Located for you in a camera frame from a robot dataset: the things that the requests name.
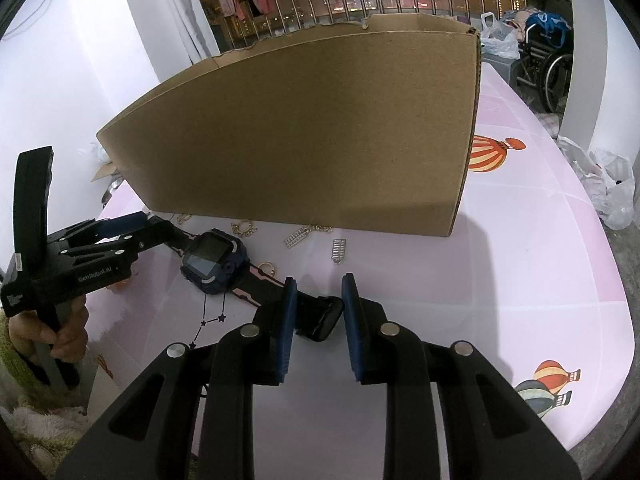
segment black watch band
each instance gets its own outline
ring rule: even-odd
[[[171,250],[184,256],[191,243],[198,237],[198,235],[192,235],[187,231],[183,231],[179,227],[171,224],[172,233],[167,241],[164,242]]]
[[[283,290],[283,283],[252,264],[239,273],[231,286],[233,295],[255,306],[279,300]],[[314,298],[298,292],[296,333],[313,341],[324,341],[334,329],[341,313],[340,298]]]

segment hot air balloon print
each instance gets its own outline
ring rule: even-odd
[[[544,361],[536,368],[533,378],[543,383],[552,394],[558,393],[567,383],[580,380],[580,370],[567,372],[557,361]]]
[[[566,406],[571,401],[572,394],[567,392],[556,396],[535,379],[522,381],[516,386],[516,391],[540,418],[558,406]]]
[[[474,135],[469,170],[478,173],[496,170],[507,158],[507,150],[524,150],[525,148],[525,143],[519,139],[510,137],[502,141]]]

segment blue bag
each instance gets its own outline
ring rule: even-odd
[[[571,30],[571,25],[566,22],[560,14],[553,14],[552,12],[535,12],[527,18],[527,26],[539,25],[544,30],[542,36],[544,36],[549,45],[553,48],[562,48],[564,45],[564,39],[568,30]],[[551,37],[553,33],[559,30],[561,32],[560,44],[554,45],[551,43]]]

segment human hand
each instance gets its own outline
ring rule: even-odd
[[[84,306],[86,296],[71,302],[71,315],[58,333],[38,319],[34,310],[21,312],[9,319],[9,340],[14,348],[35,365],[40,365],[34,341],[52,344],[51,357],[65,363],[81,361],[86,352],[88,335],[84,326],[89,311]]]

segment watch screen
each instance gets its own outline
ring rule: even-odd
[[[231,244],[228,241],[208,234],[189,250],[184,264],[191,267],[201,278],[210,278],[214,267],[230,248]]]

